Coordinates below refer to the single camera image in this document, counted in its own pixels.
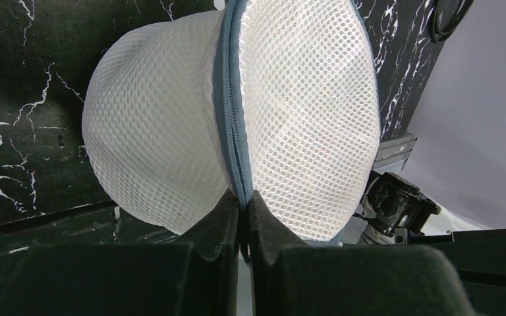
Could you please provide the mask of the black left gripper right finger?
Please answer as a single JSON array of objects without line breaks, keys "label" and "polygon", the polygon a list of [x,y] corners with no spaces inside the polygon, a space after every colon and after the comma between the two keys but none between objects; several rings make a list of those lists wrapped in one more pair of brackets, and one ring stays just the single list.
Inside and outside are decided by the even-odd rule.
[{"label": "black left gripper right finger", "polygon": [[248,204],[255,315],[474,315],[454,266],[428,246],[312,247],[260,193]]}]

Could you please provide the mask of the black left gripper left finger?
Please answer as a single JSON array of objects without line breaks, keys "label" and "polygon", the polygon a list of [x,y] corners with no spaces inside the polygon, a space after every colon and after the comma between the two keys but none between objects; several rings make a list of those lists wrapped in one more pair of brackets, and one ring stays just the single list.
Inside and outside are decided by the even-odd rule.
[{"label": "black left gripper left finger", "polygon": [[0,315],[233,315],[238,219],[225,192],[171,242],[29,247],[0,277]]}]

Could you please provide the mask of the white mesh bag blue trim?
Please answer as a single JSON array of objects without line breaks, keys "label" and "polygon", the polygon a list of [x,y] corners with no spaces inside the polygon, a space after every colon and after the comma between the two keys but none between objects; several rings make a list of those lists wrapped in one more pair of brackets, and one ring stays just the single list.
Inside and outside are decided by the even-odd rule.
[{"label": "white mesh bag blue trim", "polygon": [[101,187],[183,234],[227,190],[304,240],[338,235],[380,144],[374,56],[352,1],[228,1],[121,36],[82,137]]}]

